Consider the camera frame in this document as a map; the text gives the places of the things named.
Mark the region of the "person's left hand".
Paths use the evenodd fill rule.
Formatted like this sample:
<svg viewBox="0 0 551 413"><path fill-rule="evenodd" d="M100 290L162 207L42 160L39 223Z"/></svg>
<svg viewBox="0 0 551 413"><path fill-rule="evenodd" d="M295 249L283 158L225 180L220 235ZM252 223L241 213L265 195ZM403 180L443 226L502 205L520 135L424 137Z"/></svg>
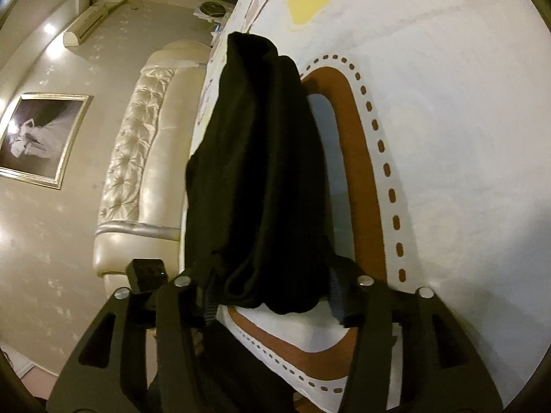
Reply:
<svg viewBox="0 0 551 413"><path fill-rule="evenodd" d="M204 339L204 336L202 335L202 332L196 328L190 329L190 333L191 333L191 340L193 341L194 353L196 356L198 356L204 350L204 345L202 344L202 340Z"/></svg>

